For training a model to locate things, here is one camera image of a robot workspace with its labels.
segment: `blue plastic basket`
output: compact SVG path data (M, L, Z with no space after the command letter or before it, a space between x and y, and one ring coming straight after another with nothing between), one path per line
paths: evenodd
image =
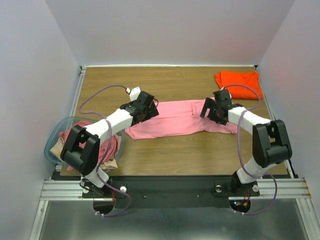
M96 120L92 120L92 119L88 119L88 118L84 118L84 117L79 117L79 116L69 116L69 117L66 117L65 119L63 119L62 121L60 121L58 123L58 125L54 128L54 130L52 131L52 133L49 136L48 141L46 142L46 145L44 147L44 155L45 155L45 158L49 162L51 162L53 164L57 164L57 165L67 165L67 164L63 163L62 161L60 161L55 155L53 155L50 152L50 149L57 143L58 138L59 138L59 133L67 131L73 125L77 124L79 121L88 121L90 123L97 122ZM118 154L115 158L115 161L118 163L119 158L122 153L122 150L124 148L124 144L125 144L125 134L123 131L120 131L117 133L117 135L121 136L121 145L120 145Z

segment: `metal frame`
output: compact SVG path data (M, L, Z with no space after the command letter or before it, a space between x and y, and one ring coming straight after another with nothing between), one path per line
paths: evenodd
M86 74L86 66L81 66L81 72L73 99L70 116L74 116ZM271 119L274 115L265 98L267 109ZM302 222L304 224L307 236L310 240L320 240L320 225L316 217L315 209L311 201L311 195L304 179L294 178L293 170L289 161L284 162L291 178L277 179L278 195L277 199L296 199ZM274 182L272 179L257 180L260 196L252 199L272 199L274 196ZM38 240L45 221L45 216L49 201L92 201L92 198L82 198L83 189L79 186L79 181L45 181L40 195L39 205L33 222L30 240ZM230 197L229 200L238 200L238 197ZM99 201L111 201L111 198L96 198Z

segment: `pink towel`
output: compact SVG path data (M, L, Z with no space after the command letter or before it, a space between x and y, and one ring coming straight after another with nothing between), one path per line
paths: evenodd
M75 125L79 125L80 127L84 127L87 125L92 124L92 122L89 121L79 121L77 124ZM59 137L63 138L64 142L67 141L68 135L71 131L70 127L66 132L60 132L59 133ZM98 163L100 163L101 161L104 163L105 161L108 161L110 159L115 159L119 150L119 146L121 144L121 136L118 136L117 134L113 135L111 138L111 146L110 146L110 150L107 153L106 157L104 159L102 159L102 157L104 156L107 147L108 147L108 143L109 140L107 139L106 141L104 141L99 148L99 155L98 155ZM79 146L81 148L85 147L85 143L80 143ZM73 168L71 166L68 166L67 171L71 171Z
M201 131L235 134L237 125L221 125L209 118L201 118L205 100L160 102L159 115L125 130L132 139L155 139L169 136L194 134Z

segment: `gray wall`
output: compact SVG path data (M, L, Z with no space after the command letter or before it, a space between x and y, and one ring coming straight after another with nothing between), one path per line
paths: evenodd
M294 0L46 2L81 65L252 65Z
M292 164L320 219L320 1L297 0L258 71L275 117L285 121Z
M0 1L0 239L29 239L43 150L70 110L78 64L44 0Z

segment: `wooden table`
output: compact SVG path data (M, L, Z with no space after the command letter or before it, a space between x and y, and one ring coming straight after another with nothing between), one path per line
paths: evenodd
M224 71L250 72L253 67L89 67L86 69L77 106L89 96L110 84L129 88L140 86L160 102L205 99L219 90L214 74ZM129 101L120 87L101 92L84 105L84 111L97 111L108 116ZM255 106L257 100L234 100L245 107ZM265 102L253 111L268 118ZM100 119L93 114L76 116ZM242 156L252 156L252 137L241 131ZM126 135L117 170L111 176L151 175L231 175L240 168L235 134L198 132L191 135L156 139L132 140ZM284 164L274 167L273 174L286 174Z

